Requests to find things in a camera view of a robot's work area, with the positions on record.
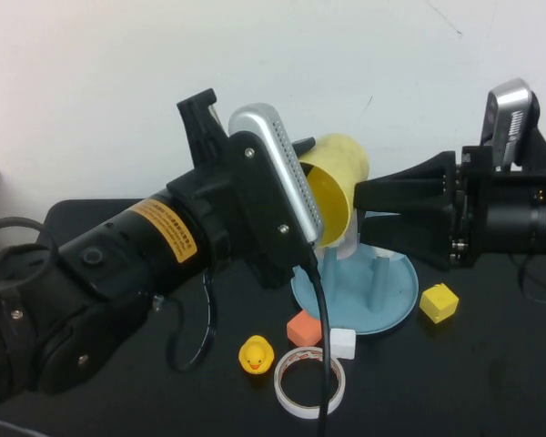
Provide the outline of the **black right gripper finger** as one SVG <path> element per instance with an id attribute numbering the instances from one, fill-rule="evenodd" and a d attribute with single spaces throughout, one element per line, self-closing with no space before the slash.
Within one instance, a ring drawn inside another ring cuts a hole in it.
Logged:
<path id="1" fill-rule="evenodd" d="M 434 269 L 450 268 L 451 219 L 444 213 L 403 213 L 364 218 L 361 242 L 417 259 Z"/>
<path id="2" fill-rule="evenodd" d="M 358 183 L 354 207 L 390 213 L 446 210 L 454 200 L 455 180 L 455 152 L 444 151 L 412 168 Z"/>

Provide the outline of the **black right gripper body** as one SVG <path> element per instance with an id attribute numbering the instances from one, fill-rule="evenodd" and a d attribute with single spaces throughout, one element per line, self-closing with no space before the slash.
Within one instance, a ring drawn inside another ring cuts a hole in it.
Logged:
<path id="1" fill-rule="evenodd" d="M 483 254 L 491 180 L 494 176 L 492 148 L 465 146 L 450 155 L 450 255 L 452 269 L 471 268 Z"/>

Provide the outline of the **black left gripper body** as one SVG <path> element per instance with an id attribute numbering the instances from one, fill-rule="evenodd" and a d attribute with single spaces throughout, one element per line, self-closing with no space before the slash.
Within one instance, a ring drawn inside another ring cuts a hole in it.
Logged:
<path id="1" fill-rule="evenodd" d="M 301 263 L 301 235 L 263 138 L 227 134 L 210 108 L 211 88 L 178 103 L 194 167 L 167 184 L 204 232 L 211 261 L 243 259 L 264 289 L 288 284 Z"/>

